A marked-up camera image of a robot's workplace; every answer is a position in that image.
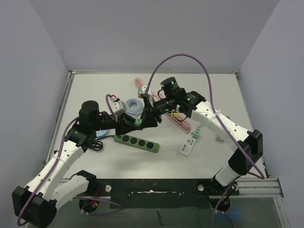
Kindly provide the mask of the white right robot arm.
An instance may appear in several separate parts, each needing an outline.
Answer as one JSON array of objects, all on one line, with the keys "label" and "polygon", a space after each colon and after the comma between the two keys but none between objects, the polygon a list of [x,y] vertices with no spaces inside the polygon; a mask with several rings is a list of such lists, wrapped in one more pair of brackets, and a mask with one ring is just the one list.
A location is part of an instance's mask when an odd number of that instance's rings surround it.
[{"label": "white right robot arm", "polygon": [[223,194],[232,181],[250,174],[252,168],[258,172],[256,177],[264,179],[264,174],[256,165],[263,155],[263,136],[260,131],[250,131],[234,123],[215,109],[212,100],[207,100],[198,92],[186,92],[179,87],[174,77],[162,81],[161,91],[165,97],[154,101],[149,85],[138,90],[138,96],[144,100],[142,128],[146,128],[147,124],[157,126],[162,121],[161,115],[176,111],[203,124],[233,151],[227,164],[215,174],[215,180],[211,183],[216,194]]}]

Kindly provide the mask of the white power strip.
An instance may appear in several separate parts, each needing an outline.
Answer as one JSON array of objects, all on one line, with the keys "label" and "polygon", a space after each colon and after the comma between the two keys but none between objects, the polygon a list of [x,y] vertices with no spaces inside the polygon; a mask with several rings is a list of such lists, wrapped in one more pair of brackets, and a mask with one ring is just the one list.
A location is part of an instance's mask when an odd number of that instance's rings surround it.
[{"label": "white power strip", "polygon": [[189,135],[180,148],[180,154],[184,157],[188,157],[193,149],[193,146],[195,145],[196,140],[197,139],[192,135]]}]

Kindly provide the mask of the yellow USB charger plug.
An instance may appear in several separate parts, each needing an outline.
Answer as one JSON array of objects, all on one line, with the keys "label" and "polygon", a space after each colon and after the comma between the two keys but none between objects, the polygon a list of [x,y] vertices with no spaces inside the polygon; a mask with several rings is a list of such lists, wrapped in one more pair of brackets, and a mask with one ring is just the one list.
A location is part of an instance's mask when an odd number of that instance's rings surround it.
[{"label": "yellow USB charger plug", "polygon": [[171,113],[171,118],[172,118],[173,120],[176,120],[178,116],[179,116],[178,113]]}]

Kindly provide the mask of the mint green charger plug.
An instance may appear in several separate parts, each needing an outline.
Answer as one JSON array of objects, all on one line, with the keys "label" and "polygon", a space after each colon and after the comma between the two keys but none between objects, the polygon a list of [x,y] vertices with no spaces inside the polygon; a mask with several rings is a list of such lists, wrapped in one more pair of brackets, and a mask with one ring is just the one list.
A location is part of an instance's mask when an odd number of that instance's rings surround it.
[{"label": "mint green charger plug", "polygon": [[194,139],[197,139],[199,135],[200,135],[200,128],[196,128],[194,131],[192,131],[192,137]]}]

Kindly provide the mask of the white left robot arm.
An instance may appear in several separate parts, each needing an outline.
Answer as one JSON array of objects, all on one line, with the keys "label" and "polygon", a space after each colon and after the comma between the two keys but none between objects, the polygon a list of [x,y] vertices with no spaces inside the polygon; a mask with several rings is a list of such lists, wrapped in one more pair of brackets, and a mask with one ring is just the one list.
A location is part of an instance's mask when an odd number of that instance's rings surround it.
[{"label": "white left robot arm", "polygon": [[12,193],[17,225],[30,223],[46,228],[55,218],[57,211],[77,195],[95,193],[96,176],[80,171],[71,180],[59,186],[59,182],[73,165],[93,144],[96,131],[114,129],[117,134],[139,130],[142,120],[126,114],[120,100],[114,101],[116,112],[100,112],[96,101],[85,101],[74,118],[65,128],[59,150],[25,187],[18,186]]}]

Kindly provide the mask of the pink USB charger plug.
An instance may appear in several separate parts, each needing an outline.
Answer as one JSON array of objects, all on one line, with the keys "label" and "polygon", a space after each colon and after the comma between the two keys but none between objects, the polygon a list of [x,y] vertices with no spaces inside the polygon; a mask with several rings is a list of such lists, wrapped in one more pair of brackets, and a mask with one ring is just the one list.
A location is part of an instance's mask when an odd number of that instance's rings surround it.
[{"label": "pink USB charger plug", "polygon": [[181,124],[183,121],[184,121],[185,119],[182,117],[182,116],[178,116],[177,117],[177,119],[176,119],[176,121],[179,123],[179,124]]}]

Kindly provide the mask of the green power strip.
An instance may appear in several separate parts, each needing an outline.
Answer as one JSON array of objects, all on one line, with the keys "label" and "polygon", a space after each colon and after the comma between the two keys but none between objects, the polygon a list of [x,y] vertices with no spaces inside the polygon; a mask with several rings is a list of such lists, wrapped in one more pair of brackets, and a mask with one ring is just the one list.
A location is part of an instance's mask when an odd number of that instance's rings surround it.
[{"label": "green power strip", "polygon": [[148,152],[158,153],[160,145],[155,142],[144,140],[141,138],[133,137],[127,134],[124,135],[114,135],[113,140],[116,143],[134,147]]}]

